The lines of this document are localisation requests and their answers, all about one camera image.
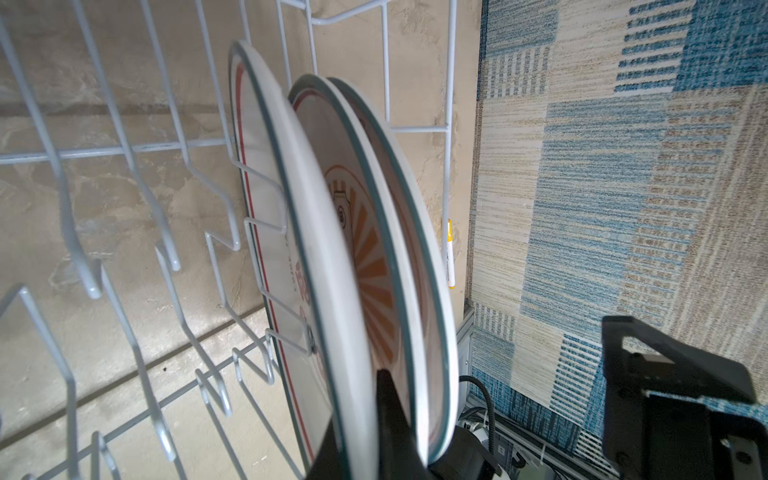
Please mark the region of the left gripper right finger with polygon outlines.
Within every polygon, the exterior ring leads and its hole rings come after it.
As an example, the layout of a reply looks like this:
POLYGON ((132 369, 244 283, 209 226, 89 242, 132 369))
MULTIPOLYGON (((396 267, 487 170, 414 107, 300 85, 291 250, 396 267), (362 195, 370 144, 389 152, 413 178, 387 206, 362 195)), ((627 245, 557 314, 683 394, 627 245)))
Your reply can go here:
POLYGON ((602 320, 603 453, 622 479, 764 479, 767 429, 704 397, 754 404, 746 367, 632 316, 602 320))

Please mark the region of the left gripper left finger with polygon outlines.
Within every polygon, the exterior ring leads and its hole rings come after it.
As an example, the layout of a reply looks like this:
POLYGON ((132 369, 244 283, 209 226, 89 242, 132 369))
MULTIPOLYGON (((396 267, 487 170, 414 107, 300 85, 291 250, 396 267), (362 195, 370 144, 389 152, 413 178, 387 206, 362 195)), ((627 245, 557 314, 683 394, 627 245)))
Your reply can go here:
MULTIPOLYGON (((397 390, 388 370, 376 373, 378 464, 375 479, 434 479, 422 464, 397 390)), ((350 479, 344 462, 349 455, 337 445, 333 421, 328 423, 319 454, 306 479, 350 479)))

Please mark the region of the white round plate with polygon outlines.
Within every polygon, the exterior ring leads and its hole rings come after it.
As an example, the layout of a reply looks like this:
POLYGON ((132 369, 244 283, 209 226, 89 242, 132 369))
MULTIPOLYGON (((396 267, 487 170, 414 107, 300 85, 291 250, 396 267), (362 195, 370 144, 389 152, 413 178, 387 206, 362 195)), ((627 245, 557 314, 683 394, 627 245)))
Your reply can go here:
POLYGON ((407 156, 387 121, 358 88, 330 80, 350 103, 367 134, 392 195, 419 301, 429 392, 430 464, 447 451, 459 404, 455 319, 446 272, 429 213, 407 156))
POLYGON ((354 267, 375 369, 393 379, 421 464, 429 389, 412 249, 402 224, 405 155, 369 100, 345 80, 305 74, 289 102, 323 174, 354 267))
POLYGON ((247 233, 304 468, 374 479, 375 379, 353 270, 329 190, 281 86, 244 40, 229 95, 247 233))

